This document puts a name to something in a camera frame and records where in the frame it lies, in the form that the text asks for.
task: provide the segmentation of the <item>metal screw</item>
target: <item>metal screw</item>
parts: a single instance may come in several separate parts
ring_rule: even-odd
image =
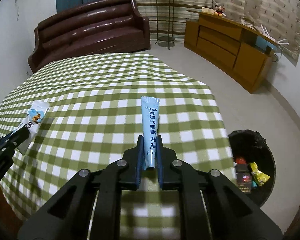
[[[123,160],[123,159],[117,161],[117,165],[120,166],[120,167],[123,167],[126,164],[127,164],[127,162],[125,160]]]
[[[213,177],[219,177],[221,174],[218,170],[211,170],[210,173]]]
[[[85,177],[85,176],[87,176],[88,174],[89,174],[89,171],[86,170],[86,169],[83,169],[83,170],[79,171],[79,176],[80,176],[80,177]]]
[[[182,165],[182,161],[181,161],[181,160],[174,160],[174,161],[172,162],[172,165],[173,165],[173,166],[176,166],[176,167],[179,167],[179,166]]]

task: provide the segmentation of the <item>sofa backrest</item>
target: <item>sofa backrest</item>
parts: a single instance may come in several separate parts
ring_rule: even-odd
[[[133,24],[131,0],[99,0],[40,22],[39,40],[45,50],[52,51],[95,33]]]

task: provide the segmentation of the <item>checkered tablecloth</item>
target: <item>checkered tablecloth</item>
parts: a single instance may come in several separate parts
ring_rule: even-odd
[[[165,147],[196,169],[219,169],[234,180],[226,130],[207,85],[143,53],[69,58],[39,70],[0,105],[4,136],[34,100],[50,103],[27,155],[16,151],[1,181],[17,216],[33,214],[78,170],[104,169],[135,147],[141,96],[160,99],[158,134]],[[122,239],[179,238],[178,194],[160,191],[156,172],[144,172],[137,192],[123,192],[120,231]]]

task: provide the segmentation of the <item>wooden desk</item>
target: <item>wooden desk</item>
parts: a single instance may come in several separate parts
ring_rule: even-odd
[[[199,14],[197,22],[186,22],[184,46],[204,57],[253,93],[266,77],[274,49],[256,46],[261,37],[278,44],[261,33],[232,20],[212,14]]]

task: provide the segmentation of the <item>mickey mouse plush toy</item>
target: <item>mickey mouse plush toy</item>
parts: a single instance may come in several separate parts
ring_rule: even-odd
[[[216,4],[215,8],[216,8],[216,11],[214,12],[214,15],[220,16],[220,17],[226,16],[226,14],[225,14],[226,9],[224,9],[223,7],[221,7],[220,5],[217,5],[217,4]]]

